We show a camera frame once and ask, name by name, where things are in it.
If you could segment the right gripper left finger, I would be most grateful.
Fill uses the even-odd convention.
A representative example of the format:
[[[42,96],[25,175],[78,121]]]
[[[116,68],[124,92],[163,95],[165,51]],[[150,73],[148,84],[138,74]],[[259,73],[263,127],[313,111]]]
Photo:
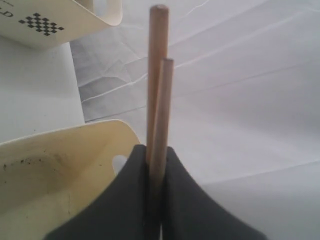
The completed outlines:
[[[158,240],[147,214],[146,147],[135,145],[111,184],[84,210],[47,233],[46,240]]]

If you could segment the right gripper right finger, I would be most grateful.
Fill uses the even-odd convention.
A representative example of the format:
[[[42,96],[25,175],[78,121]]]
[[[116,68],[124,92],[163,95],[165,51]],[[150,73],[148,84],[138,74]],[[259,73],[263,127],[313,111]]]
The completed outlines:
[[[167,149],[162,237],[165,240],[265,240],[267,236],[215,202]]]

